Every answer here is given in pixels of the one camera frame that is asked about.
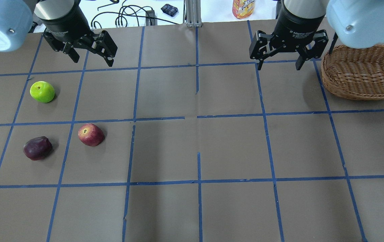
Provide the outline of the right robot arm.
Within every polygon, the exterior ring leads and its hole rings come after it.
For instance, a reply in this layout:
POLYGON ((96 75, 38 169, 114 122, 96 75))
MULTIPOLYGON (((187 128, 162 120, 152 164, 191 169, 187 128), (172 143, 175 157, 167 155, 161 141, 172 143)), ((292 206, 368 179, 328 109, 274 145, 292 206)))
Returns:
POLYGON ((384 43, 384 0, 282 0, 274 31, 256 31, 249 47, 250 59, 258 63, 277 53, 297 52, 296 69, 320 58, 329 43, 324 18, 337 40, 351 48, 369 48, 384 43))

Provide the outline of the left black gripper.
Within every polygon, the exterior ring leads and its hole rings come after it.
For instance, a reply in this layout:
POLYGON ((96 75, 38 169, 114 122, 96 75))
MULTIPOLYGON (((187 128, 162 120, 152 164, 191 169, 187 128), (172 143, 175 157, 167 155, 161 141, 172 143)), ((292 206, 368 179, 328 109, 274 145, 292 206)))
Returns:
POLYGON ((46 26, 43 37, 54 51, 61 51, 78 63, 80 55, 75 48, 87 49, 113 66, 118 46, 106 30, 91 31, 79 7, 36 7, 35 14, 46 26))

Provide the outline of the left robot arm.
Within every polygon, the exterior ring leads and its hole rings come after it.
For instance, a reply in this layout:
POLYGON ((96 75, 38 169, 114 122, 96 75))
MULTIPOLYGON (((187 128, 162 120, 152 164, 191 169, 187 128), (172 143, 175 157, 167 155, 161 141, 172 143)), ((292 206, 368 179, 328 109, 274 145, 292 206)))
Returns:
POLYGON ((79 4, 79 0, 0 0, 0 52, 20 48, 37 18, 46 27, 43 38, 53 51, 77 63, 76 50, 85 49, 112 67, 117 45, 107 31, 91 30, 79 4))

